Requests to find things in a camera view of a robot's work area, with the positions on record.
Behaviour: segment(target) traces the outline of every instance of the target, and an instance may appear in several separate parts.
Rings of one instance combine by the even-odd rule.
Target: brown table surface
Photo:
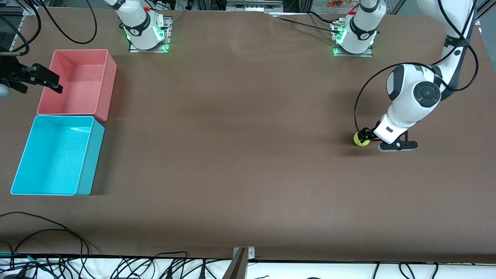
[[[91,36],[89,10],[53,12],[74,38]],[[385,17],[364,59],[333,57],[326,32],[259,12],[187,12],[167,54],[128,53],[112,10],[96,10],[89,45],[71,43],[40,13],[43,31],[21,62],[108,49],[118,65],[109,120],[90,196],[13,196],[42,88],[0,100],[0,212],[61,222],[94,254],[229,257],[246,245],[262,259],[496,262],[496,76],[478,30],[476,82],[410,129],[417,150],[379,153],[351,143],[355,98],[387,65],[439,59],[445,31],[428,18]],[[29,18],[24,34],[35,27]],[[467,55],[462,83],[473,65]],[[386,77],[363,94],[361,127],[389,106]],[[48,227],[9,216],[0,238]],[[20,252],[78,249],[47,233]]]

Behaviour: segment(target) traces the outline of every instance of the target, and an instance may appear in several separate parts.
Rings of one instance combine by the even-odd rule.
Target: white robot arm
[[[361,0],[357,13],[344,18],[349,28],[337,43],[349,53],[363,53],[373,43],[377,27],[385,14],[384,0]]]
[[[385,143],[379,145],[379,151],[409,150],[417,147],[416,142],[408,145],[407,140],[402,141],[399,138],[406,134],[408,128],[436,108],[441,100],[449,97],[453,93],[450,88],[458,87],[461,66],[467,47],[470,45],[475,19],[472,0],[417,0],[417,2],[422,12],[441,22],[446,28],[443,59],[439,64],[430,65],[428,68],[402,64],[389,75],[386,89],[393,103],[377,126],[368,130],[368,135],[362,132],[358,135],[361,143],[373,138],[384,141]]]
[[[141,5],[139,0],[104,0],[121,19],[128,39],[142,50],[152,49],[165,39],[164,16]]]

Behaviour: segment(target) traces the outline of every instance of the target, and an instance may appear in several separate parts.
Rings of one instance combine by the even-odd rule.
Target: pink bin
[[[56,50],[50,70],[60,76],[62,94],[43,88],[38,114],[107,120],[117,71],[108,50]]]

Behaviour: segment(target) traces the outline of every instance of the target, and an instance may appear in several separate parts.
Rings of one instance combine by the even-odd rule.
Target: blue bin
[[[92,116],[36,116],[10,193],[89,195],[103,132]]]

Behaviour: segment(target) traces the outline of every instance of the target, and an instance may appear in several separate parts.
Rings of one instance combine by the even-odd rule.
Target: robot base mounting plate
[[[163,30],[164,32],[164,40],[158,43],[154,48],[149,50],[142,50],[135,47],[131,42],[129,42],[129,52],[139,52],[139,53],[166,53],[169,52],[169,45],[171,43],[171,34],[172,34],[172,23],[174,22],[174,18],[171,16],[164,16],[164,27],[168,26]]]
[[[343,30],[343,27],[336,26],[333,23],[330,23],[329,26],[331,27],[331,30],[338,30],[340,32],[346,32],[346,30]],[[371,46],[369,46],[369,48],[367,48],[366,51],[364,51],[362,53],[358,53],[358,54],[345,51],[343,49],[343,47],[336,42],[338,36],[340,36],[340,35],[338,35],[336,33],[332,33],[332,48],[333,48],[334,56],[373,57]]]

